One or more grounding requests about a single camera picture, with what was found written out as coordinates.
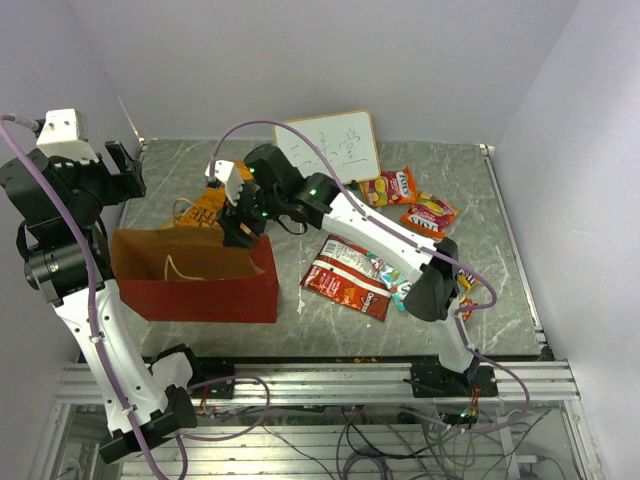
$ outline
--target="red chip bag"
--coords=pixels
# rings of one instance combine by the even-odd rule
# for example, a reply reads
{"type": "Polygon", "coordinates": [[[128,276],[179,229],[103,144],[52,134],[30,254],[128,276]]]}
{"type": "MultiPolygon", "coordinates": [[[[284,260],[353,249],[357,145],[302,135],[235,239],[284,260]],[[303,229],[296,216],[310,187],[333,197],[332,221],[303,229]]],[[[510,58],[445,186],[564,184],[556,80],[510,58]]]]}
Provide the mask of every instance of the red chip bag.
{"type": "Polygon", "coordinates": [[[433,238],[444,238],[445,230],[458,216],[460,209],[440,200],[435,195],[422,193],[409,207],[400,222],[433,238]]]}
{"type": "Polygon", "coordinates": [[[391,294],[367,251],[336,235],[327,237],[300,284],[378,320],[384,321],[387,316],[391,294]]]}

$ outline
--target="paper bag handle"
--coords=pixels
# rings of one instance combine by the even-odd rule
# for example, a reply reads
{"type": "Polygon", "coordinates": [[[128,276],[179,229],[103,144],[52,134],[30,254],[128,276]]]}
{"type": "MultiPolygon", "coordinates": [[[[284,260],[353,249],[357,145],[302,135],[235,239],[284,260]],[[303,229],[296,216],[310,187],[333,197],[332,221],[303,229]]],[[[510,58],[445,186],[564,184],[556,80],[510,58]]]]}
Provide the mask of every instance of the paper bag handle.
{"type": "Polygon", "coordinates": [[[165,282],[169,281],[169,265],[171,265],[171,268],[173,269],[174,273],[176,275],[178,275],[183,280],[200,280],[200,281],[204,281],[204,278],[202,278],[202,277],[189,277],[187,275],[183,275],[182,273],[180,273],[178,271],[178,269],[176,268],[176,264],[173,263],[173,258],[171,257],[171,255],[167,254],[167,258],[164,261],[164,281],[165,282]]]}
{"type": "MultiPolygon", "coordinates": [[[[175,201],[173,202],[173,208],[172,208],[172,213],[173,215],[171,216],[172,220],[173,220],[173,226],[177,227],[178,226],[178,221],[185,215],[185,213],[188,212],[188,210],[180,213],[178,212],[176,209],[178,207],[178,204],[180,202],[186,202],[189,205],[191,205],[193,208],[196,208],[198,210],[204,210],[204,208],[197,206],[195,203],[193,203],[191,200],[189,200],[188,198],[185,197],[178,197],[175,199],[175,201]]],[[[213,225],[210,225],[208,222],[199,222],[199,227],[202,227],[203,225],[206,225],[208,227],[212,227],[213,225]]]]}

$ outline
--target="marble surface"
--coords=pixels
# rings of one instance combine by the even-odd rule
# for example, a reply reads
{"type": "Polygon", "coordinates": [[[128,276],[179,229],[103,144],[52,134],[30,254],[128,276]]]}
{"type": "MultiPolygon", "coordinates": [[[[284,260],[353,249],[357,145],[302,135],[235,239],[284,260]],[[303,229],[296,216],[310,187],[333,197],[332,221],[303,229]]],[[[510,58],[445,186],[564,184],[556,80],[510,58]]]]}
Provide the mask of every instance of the marble surface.
{"type": "MultiPolygon", "coordinates": [[[[242,159],[262,142],[230,140],[219,158],[242,159]]],[[[143,164],[147,196],[131,202],[127,228],[152,229],[166,222],[177,197],[195,200],[204,190],[203,172],[215,142],[151,140],[143,164]]],[[[487,167],[473,145],[382,142],[384,170],[409,165],[418,187],[462,210],[448,235],[458,243],[460,260],[493,283],[498,303],[474,312],[469,335],[488,354],[538,354],[532,314],[527,303],[507,231],[487,167]]],[[[407,206],[383,207],[394,219],[407,206]]],[[[320,250],[327,233],[309,229],[292,236],[275,223],[267,227],[280,281],[275,324],[147,322],[123,306],[134,341],[143,355],[154,355],[184,342],[197,355],[214,356],[379,356],[436,353],[427,325],[395,305],[384,322],[332,303],[299,287],[301,277],[320,250]]],[[[471,297],[488,299],[476,286],[471,297]]]]}

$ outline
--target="orange snack bag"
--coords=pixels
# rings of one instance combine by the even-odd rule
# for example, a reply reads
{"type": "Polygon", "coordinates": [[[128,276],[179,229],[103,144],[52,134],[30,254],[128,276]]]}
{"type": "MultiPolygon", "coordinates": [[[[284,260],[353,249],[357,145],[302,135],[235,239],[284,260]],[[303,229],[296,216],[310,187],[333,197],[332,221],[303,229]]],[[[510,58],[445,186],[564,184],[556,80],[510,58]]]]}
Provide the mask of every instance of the orange snack bag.
{"type": "Polygon", "coordinates": [[[418,189],[409,167],[381,172],[375,180],[360,182],[360,190],[372,207],[414,203],[418,199],[418,189]]]}
{"type": "Polygon", "coordinates": [[[444,238],[445,230],[453,223],[460,209],[440,200],[435,195],[422,193],[400,221],[422,235],[444,238]]]}
{"type": "MultiPolygon", "coordinates": [[[[253,175],[251,175],[244,162],[234,160],[233,163],[236,164],[240,171],[240,176],[245,182],[253,180],[253,175]]],[[[224,205],[226,198],[224,187],[207,188],[198,197],[196,203],[178,220],[178,225],[181,227],[218,227],[216,216],[224,205]]]]}
{"type": "MultiPolygon", "coordinates": [[[[460,297],[460,306],[461,307],[466,307],[468,305],[477,305],[476,302],[474,302],[473,300],[471,300],[469,297],[466,296],[461,296],[460,297]]],[[[464,323],[467,323],[467,320],[469,320],[469,317],[471,316],[471,314],[473,313],[473,310],[467,310],[465,312],[462,312],[460,314],[460,317],[462,318],[462,321],[464,323]]]]}

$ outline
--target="whiteboard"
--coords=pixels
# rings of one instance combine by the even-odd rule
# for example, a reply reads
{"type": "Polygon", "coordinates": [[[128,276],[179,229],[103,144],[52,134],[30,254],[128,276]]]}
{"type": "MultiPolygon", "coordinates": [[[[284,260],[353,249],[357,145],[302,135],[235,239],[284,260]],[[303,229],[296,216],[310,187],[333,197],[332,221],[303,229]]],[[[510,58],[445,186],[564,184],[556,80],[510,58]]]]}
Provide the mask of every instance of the whiteboard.
{"type": "MultiPolygon", "coordinates": [[[[290,120],[329,160],[342,183],[360,182],[380,176],[380,162],[371,114],[366,110],[290,120]]],[[[274,128],[276,144],[304,177],[322,172],[322,160],[297,135],[274,128]]]]}

